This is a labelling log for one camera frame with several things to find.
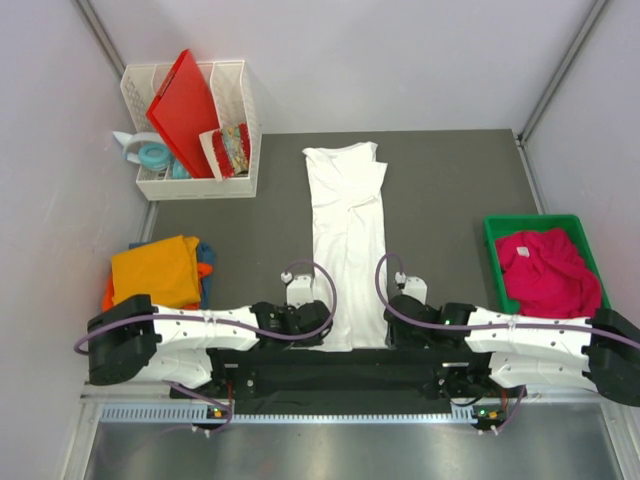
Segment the white t shirt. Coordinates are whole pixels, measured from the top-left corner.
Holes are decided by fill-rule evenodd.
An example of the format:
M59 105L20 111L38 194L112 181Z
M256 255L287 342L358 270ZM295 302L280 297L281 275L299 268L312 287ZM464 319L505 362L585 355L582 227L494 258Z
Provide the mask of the white t shirt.
M313 260L336 286L337 309L325 352L383 348L387 323L375 288L375 269L386 253L381 189L387 165L377 145L306 148L312 207Z

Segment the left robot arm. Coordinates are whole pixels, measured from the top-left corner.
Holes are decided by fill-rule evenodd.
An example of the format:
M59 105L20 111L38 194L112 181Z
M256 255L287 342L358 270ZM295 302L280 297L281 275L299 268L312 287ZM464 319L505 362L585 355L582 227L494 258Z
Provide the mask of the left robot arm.
M88 359L89 383L172 382L216 396L227 374L211 350L248 352L323 343L334 307L320 300L298 306L258 302L236 309L184 310L134 295L89 320L75 350Z

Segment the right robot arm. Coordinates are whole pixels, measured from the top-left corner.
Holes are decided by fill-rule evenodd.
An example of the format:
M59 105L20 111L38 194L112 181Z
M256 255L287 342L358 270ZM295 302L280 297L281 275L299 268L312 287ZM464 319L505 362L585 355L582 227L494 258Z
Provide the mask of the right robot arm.
M580 388L622 405L639 404L639 329L615 310L545 319L465 303L435 309L398 295L383 314L392 344L486 354L467 370L469 388L487 396L528 385Z

